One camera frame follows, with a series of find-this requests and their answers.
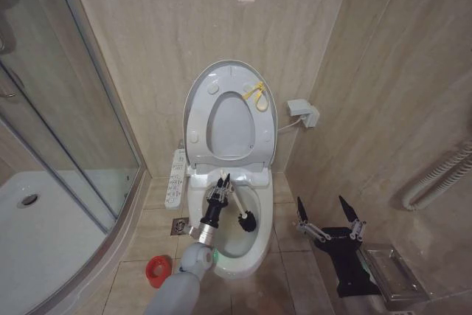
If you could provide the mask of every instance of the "toilet lid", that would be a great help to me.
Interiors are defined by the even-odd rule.
[[[191,167],[202,173],[215,167],[261,171],[272,163],[276,141],[274,98],[254,68],[222,60],[198,76],[184,109],[184,144]]]

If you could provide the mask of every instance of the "gray robot arm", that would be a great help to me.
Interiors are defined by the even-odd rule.
[[[170,275],[146,308],[145,315],[190,315],[200,295],[200,282],[213,264],[213,235],[218,229],[220,211],[228,205],[229,175],[218,180],[206,200],[208,208],[198,228],[188,233],[198,242],[188,246],[178,268]]]

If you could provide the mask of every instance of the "metal tray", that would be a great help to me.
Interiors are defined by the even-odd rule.
[[[364,243],[361,255],[382,292],[388,310],[429,300],[420,282],[393,245]]]

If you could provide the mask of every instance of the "shower door frame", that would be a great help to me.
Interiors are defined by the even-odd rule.
[[[76,307],[74,300],[68,300],[67,297],[76,291],[79,286],[94,281],[95,277],[93,273],[104,273],[110,269],[107,266],[106,257],[113,257],[116,259],[117,254],[124,252],[123,244],[124,240],[131,237],[130,232],[136,226],[137,217],[136,213],[131,215],[136,210],[140,210],[144,204],[145,193],[150,181],[150,175],[148,167],[145,164],[142,152],[139,149],[139,145],[136,141],[136,137],[133,134],[131,125],[125,114],[125,109],[121,103],[114,82],[111,79],[110,72],[106,66],[105,59],[100,50],[100,46],[97,43],[97,39],[94,36],[91,28],[89,19],[83,8],[80,0],[66,0],[69,12],[71,13],[74,22],[77,25],[78,35],[82,38],[83,43],[86,46],[89,57],[91,58],[97,75],[106,91],[108,99],[110,100],[111,106],[117,116],[117,119],[122,127],[122,130],[126,136],[128,144],[133,151],[133,154],[138,163],[138,170],[134,176],[133,183],[128,195],[122,205],[116,223],[109,230],[109,233],[105,236],[105,240],[101,243],[97,251],[85,262],[85,264],[72,276],[72,278],[60,287],[54,294],[45,299],[42,303],[38,304],[35,308],[27,313],[27,315],[42,315],[47,314],[55,308],[60,308],[59,312],[62,312],[64,308],[70,311]]]

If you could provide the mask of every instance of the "white wall socket box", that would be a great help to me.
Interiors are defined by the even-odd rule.
[[[318,110],[305,99],[289,100],[287,107],[291,116],[302,116],[302,122],[306,128],[314,127],[318,122]]]

